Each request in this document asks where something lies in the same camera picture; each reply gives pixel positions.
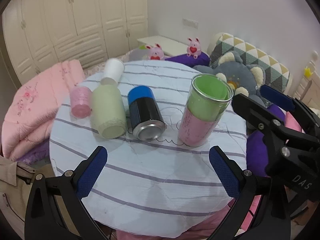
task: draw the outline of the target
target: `yellow star decoration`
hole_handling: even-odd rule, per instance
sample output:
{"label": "yellow star decoration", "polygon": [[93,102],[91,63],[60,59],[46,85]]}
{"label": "yellow star decoration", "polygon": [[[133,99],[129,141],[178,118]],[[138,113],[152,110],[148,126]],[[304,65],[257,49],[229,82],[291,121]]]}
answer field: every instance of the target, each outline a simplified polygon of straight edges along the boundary
{"label": "yellow star decoration", "polygon": [[310,68],[309,67],[306,67],[304,69],[304,75],[306,78],[310,78],[312,76],[313,72],[311,72]]}

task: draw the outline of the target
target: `screw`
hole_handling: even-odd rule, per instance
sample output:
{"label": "screw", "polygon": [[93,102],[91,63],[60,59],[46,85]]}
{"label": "screw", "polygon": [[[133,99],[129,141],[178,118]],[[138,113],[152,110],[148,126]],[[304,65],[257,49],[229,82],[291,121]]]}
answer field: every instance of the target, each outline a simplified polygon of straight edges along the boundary
{"label": "screw", "polygon": [[273,119],[272,121],[276,126],[280,126],[281,125],[281,123],[276,119]]}
{"label": "screw", "polygon": [[38,174],[37,176],[36,176],[36,180],[41,180],[42,179],[42,174]]}
{"label": "screw", "polygon": [[290,150],[287,147],[282,147],[281,148],[281,153],[283,154],[284,157],[289,157],[290,156]]}
{"label": "screw", "polygon": [[252,175],[252,172],[249,171],[249,170],[245,170],[244,172],[244,175],[247,176],[247,177],[250,177]]}
{"label": "screw", "polygon": [[72,174],[73,174],[73,171],[71,171],[71,170],[68,170],[68,171],[66,171],[66,172],[64,173],[64,175],[65,175],[66,177],[70,177],[70,176],[72,176]]}
{"label": "screw", "polygon": [[263,130],[264,129],[264,124],[263,123],[259,123],[258,124],[258,128],[259,128],[259,130]]}

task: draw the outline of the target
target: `stuffed animal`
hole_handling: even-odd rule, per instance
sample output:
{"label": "stuffed animal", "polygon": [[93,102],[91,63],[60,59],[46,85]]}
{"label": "stuffed animal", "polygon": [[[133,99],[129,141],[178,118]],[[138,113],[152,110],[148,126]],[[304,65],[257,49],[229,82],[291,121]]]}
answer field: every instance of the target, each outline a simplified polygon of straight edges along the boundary
{"label": "stuffed animal", "polygon": [[260,97],[260,87],[266,81],[264,69],[259,65],[244,65],[236,51],[222,55],[214,69],[199,65],[194,69],[202,73],[216,75],[228,83],[233,89],[234,95],[242,93],[265,107]]}
{"label": "stuffed animal", "polygon": [[201,55],[200,41],[198,38],[196,38],[195,41],[193,41],[191,38],[188,38],[188,40],[190,41],[190,44],[187,47],[187,56],[193,56],[194,59],[197,59],[198,56]]}
{"label": "stuffed animal", "polygon": [[149,59],[157,59],[164,60],[164,53],[161,46],[156,43],[156,46],[153,48],[150,45],[146,45],[146,48],[149,49],[148,58]]}

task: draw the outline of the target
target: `silver can bottom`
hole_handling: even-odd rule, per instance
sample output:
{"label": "silver can bottom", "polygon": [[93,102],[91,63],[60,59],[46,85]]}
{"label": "silver can bottom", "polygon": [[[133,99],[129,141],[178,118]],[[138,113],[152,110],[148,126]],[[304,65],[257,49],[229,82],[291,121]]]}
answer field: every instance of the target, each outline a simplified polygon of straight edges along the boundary
{"label": "silver can bottom", "polygon": [[133,136],[141,141],[152,141],[162,135],[166,124],[160,120],[148,120],[139,123],[132,131]]}

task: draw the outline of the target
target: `wall outlet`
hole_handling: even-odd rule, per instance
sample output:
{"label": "wall outlet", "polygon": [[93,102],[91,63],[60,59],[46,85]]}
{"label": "wall outlet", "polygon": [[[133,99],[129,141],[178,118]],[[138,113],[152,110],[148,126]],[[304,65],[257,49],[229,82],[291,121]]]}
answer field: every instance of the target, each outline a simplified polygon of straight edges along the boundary
{"label": "wall outlet", "polygon": [[192,20],[188,20],[188,19],[182,19],[182,24],[188,27],[192,27],[195,29],[198,29],[198,22],[196,21],[192,21]]}

